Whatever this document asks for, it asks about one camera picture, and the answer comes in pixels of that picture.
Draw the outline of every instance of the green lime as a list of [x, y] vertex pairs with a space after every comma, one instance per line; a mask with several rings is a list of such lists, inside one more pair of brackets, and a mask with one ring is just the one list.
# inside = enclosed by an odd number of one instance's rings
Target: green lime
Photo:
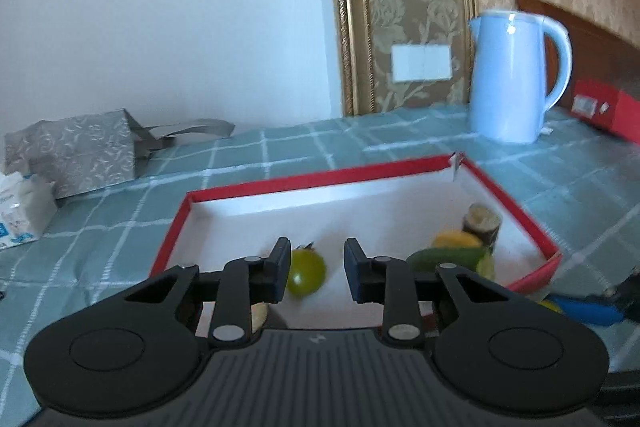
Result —
[[302, 298], [318, 291], [325, 276], [324, 261], [312, 244], [291, 252], [287, 289], [294, 297]]
[[487, 252], [476, 264], [476, 273], [490, 281], [495, 280], [494, 256]]

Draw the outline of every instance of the table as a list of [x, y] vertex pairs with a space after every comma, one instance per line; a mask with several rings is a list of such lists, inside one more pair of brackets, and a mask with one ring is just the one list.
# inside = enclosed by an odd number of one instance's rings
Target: table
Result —
[[[561, 110], [531, 145], [469, 132], [466, 108], [249, 131], [156, 153], [139, 179], [62, 201], [42, 239], [0, 251], [0, 425], [37, 411], [22, 370], [29, 340], [55, 320], [146, 279], [189, 190], [464, 151], [542, 224], [565, 254], [555, 291], [601, 293], [640, 264], [640, 148]], [[595, 328], [612, 371], [640, 367], [640, 327]]]

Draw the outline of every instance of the white label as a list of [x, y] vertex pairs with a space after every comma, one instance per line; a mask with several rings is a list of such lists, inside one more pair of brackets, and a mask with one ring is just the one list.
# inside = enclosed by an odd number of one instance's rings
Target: white label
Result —
[[574, 96], [574, 105], [572, 106], [571, 111], [588, 118], [593, 118], [593, 115], [596, 114], [597, 105], [598, 100], [595, 98], [589, 98], [588, 96], [577, 94]]
[[393, 44], [393, 82], [433, 82], [453, 76], [451, 47], [446, 44]]

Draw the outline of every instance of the red box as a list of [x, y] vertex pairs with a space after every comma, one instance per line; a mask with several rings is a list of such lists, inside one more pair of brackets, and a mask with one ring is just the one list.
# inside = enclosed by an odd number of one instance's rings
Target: red box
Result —
[[[502, 216], [494, 251], [496, 282], [529, 295], [550, 281], [558, 247], [498, 185], [463, 155], [430, 156], [188, 192], [150, 276], [175, 264], [203, 271], [253, 252], [270, 251], [280, 235], [318, 246], [328, 277], [302, 302], [285, 295], [277, 307], [293, 328], [340, 329], [382, 323], [382, 307], [357, 305], [343, 268], [342, 246], [356, 237], [368, 255], [400, 259], [428, 245], [439, 230], [462, 226], [469, 204]], [[205, 333], [212, 305], [198, 331]], [[430, 305], [421, 307], [423, 315]], [[434, 324], [426, 319], [429, 328]]]
[[580, 120], [640, 144], [640, 78], [635, 82], [580, 79], [571, 111]]

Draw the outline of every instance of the white switch plate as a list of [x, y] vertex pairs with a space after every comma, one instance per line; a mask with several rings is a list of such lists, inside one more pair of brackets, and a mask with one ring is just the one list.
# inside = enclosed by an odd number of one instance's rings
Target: white switch plate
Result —
[[394, 82], [450, 80], [451, 47], [448, 44], [394, 44], [391, 46]]

